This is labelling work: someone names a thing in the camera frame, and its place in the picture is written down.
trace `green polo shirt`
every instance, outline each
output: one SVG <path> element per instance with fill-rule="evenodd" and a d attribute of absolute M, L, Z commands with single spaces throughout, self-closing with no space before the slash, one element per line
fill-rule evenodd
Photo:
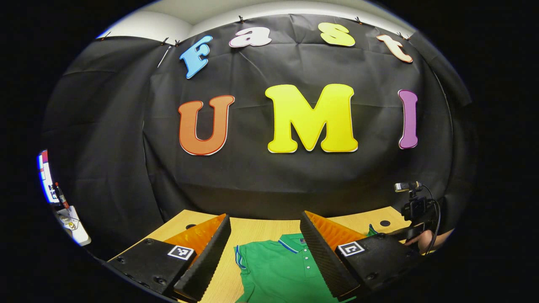
<path fill-rule="evenodd" d="M 238 245 L 234 251 L 244 289 L 236 302 L 338 303 L 302 234 Z"/>

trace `blue stripe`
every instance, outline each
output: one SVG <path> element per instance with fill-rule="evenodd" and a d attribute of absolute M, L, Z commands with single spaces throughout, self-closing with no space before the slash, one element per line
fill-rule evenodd
<path fill-rule="evenodd" d="M 290 250 L 293 253 L 298 253 L 298 251 L 293 250 L 290 246 L 286 245 L 283 241 L 279 240 L 279 243 L 281 243 L 286 249 Z"/>
<path fill-rule="evenodd" d="M 238 264 L 239 268 L 241 269 L 247 269 L 247 267 L 243 266 L 241 264 L 241 254 L 239 253 L 239 245 L 236 245 L 236 264 Z"/>

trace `black fabric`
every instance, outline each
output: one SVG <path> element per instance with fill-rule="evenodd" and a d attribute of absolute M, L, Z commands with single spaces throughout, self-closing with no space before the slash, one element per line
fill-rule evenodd
<path fill-rule="evenodd" d="M 320 22 L 345 26 L 356 44 L 327 44 Z M 272 41 L 229 47 L 237 31 L 254 26 L 269 28 Z M 401 42 L 414 62 L 397 59 L 376 38 L 382 34 Z M 213 37 L 209 63 L 186 79 L 179 57 L 206 35 Z M 49 149 L 53 177 L 92 239 L 117 252 L 184 209 L 261 219 L 299 219 L 304 210 L 325 217 L 385 206 L 400 210 L 407 195 L 395 193 L 393 184 L 406 181 L 423 182 L 435 198 L 447 200 L 442 229 L 448 230 L 472 187 L 467 173 L 475 158 L 466 156 L 463 142 L 473 138 L 464 132 L 464 121 L 452 121 L 461 99 L 446 100 L 442 88 L 445 83 L 459 87 L 452 84 L 459 79 L 440 72 L 443 65 L 437 70 L 429 65 L 423 57 L 430 58 L 432 50 L 423 54 L 414 46 L 374 26 L 319 15 L 248 19 L 191 37 L 168 52 L 168 46 L 142 38 L 97 40 L 58 84 L 46 113 L 43 147 Z M 333 83 L 354 89 L 351 117 L 358 150 L 324 152 L 324 128 L 309 152 L 292 128 L 298 150 L 270 153 L 273 103 L 265 90 L 295 85 L 314 107 L 322 89 Z M 398 146 L 401 89 L 418 96 L 419 143 L 406 150 Z M 197 136 L 207 139 L 213 131 L 208 101 L 220 95 L 236 99 L 226 143 L 211 156 L 186 153 L 178 140 L 178 107 L 204 102 Z"/>
<path fill-rule="evenodd" d="M 51 174 L 107 259 L 163 223 L 144 165 L 148 79 L 166 46 L 122 37 L 91 43 L 58 82 L 42 147 Z"/>

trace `black border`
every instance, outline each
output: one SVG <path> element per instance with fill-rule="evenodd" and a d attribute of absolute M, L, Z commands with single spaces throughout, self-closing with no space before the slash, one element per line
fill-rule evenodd
<path fill-rule="evenodd" d="M 129 6 L 118 0 L 54 1 L 15 3 L 6 11 L 15 19 L 4 40 L 5 47 L 14 51 L 6 80 L 8 88 L 15 89 L 3 96 L 8 106 L 9 142 L 5 146 L 10 181 L 5 188 L 9 196 L 4 213 L 10 219 L 5 230 L 13 237 L 4 245 L 10 255 L 4 259 L 8 301 L 163 302 L 125 283 L 72 243 L 48 215 L 36 173 L 43 112 L 57 80 L 91 40 L 146 4 L 140 0 L 129 1 Z M 528 9 L 511 8 L 510 3 L 493 6 L 492 2 L 383 4 L 421 30 L 462 76 L 477 106 L 482 154 L 474 203 L 445 247 L 413 271 L 410 279 L 365 301 L 513 297 L 519 289 L 517 278 L 527 267 L 512 266 L 523 258 L 524 249 L 519 249 L 522 244 L 509 243 L 509 238 L 518 239 L 522 227 L 509 224 L 508 217 L 531 216 L 522 207 L 532 197 L 519 191 L 523 183 L 513 173 L 515 168 L 525 171 L 529 164 L 515 157 L 511 147 L 524 138 L 526 125 L 532 122 L 527 106 L 537 98 L 523 75 L 535 61 L 514 62 L 526 58 L 526 47 L 517 47 L 521 39 L 510 37 L 519 30 L 535 35 L 530 27 L 526 30 L 517 24 L 526 19 Z M 508 108 L 506 100 L 515 98 L 515 83 L 528 89 L 519 91 L 519 102 Z M 531 179 L 532 175 L 518 177 Z"/>

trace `orange letter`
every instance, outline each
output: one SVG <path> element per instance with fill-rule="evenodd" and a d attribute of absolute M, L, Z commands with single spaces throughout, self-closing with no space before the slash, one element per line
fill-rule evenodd
<path fill-rule="evenodd" d="M 388 35 L 380 35 L 377 36 L 377 38 L 378 40 L 383 41 L 387 45 L 387 47 L 395 55 L 395 57 L 399 58 L 404 62 L 412 63 L 412 57 L 403 53 L 403 51 L 400 49 L 401 47 L 403 47 L 403 45 L 399 41 L 391 39 L 391 37 L 389 37 Z"/>
<path fill-rule="evenodd" d="M 204 105 L 201 101 L 186 102 L 178 108 L 179 143 L 183 150 L 191 155 L 212 155 L 218 152 L 225 144 L 228 132 L 229 105 L 234 103 L 234 97 L 225 95 L 210 100 L 213 107 L 213 134 L 207 140 L 197 137 L 198 111 Z"/>

